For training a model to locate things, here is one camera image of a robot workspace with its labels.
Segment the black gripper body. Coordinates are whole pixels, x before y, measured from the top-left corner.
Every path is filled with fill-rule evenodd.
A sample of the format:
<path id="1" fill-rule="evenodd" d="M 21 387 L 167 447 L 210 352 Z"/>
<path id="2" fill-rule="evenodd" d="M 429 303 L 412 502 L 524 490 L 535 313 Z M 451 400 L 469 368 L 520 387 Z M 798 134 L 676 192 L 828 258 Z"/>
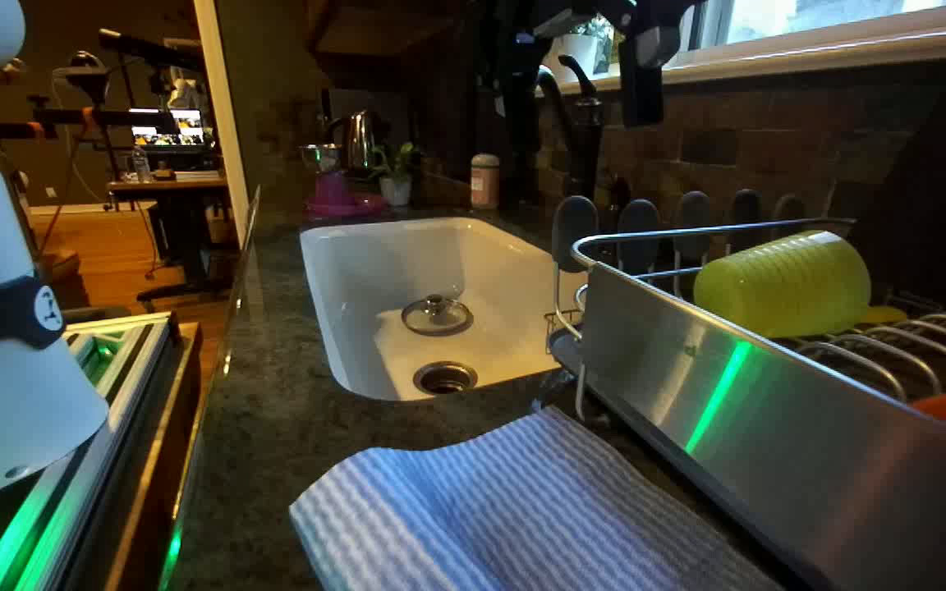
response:
<path id="1" fill-rule="evenodd" d="M 620 112 L 629 125 L 663 119 L 663 66 L 679 48 L 679 21 L 699 0 L 602 0 L 602 18 L 620 34 Z"/>

